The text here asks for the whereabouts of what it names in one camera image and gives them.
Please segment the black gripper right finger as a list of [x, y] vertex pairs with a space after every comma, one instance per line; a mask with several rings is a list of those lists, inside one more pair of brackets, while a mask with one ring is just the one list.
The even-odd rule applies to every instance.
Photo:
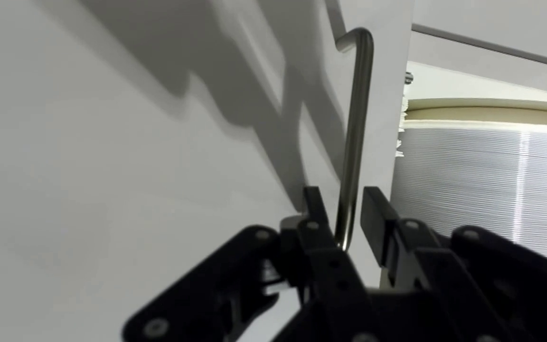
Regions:
[[394, 342], [496, 342], [496, 313], [464, 262], [377, 186], [363, 192], [361, 226], [386, 272], [377, 296]]

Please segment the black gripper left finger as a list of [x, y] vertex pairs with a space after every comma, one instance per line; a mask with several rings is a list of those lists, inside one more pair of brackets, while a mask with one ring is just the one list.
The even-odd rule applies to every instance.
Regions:
[[280, 266], [301, 310], [280, 342], [359, 342], [369, 336], [365, 287], [335, 241], [320, 188], [306, 186], [302, 198], [302, 215], [282, 228]]

